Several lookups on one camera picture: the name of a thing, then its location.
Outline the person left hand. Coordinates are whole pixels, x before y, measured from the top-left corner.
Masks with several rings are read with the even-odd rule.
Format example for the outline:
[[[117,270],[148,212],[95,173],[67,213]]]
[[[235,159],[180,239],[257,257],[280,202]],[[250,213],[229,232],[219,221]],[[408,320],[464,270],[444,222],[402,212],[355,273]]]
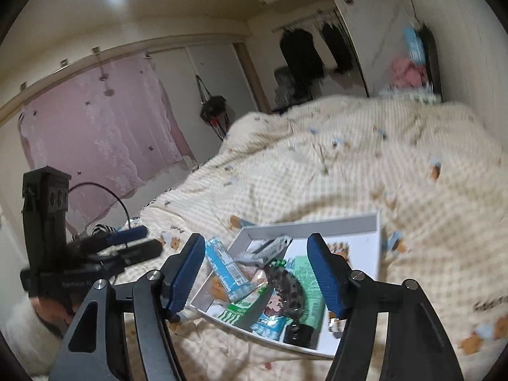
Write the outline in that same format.
[[[35,314],[54,335],[63,338],[73,318],[76,315],[78,305],[71,310],[48,297],[31,297],[31,306]]]

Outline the white fuzzy sleeve left forearm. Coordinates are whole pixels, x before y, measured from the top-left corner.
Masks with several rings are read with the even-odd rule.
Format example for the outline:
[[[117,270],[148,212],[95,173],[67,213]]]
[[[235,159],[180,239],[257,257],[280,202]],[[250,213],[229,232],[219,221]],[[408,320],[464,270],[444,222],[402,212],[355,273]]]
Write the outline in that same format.
[[[14,356],[30,376],[49,374],[61,338],[47,329],[34,312],[30,297],[25,297],[2,327],[2,334]]]

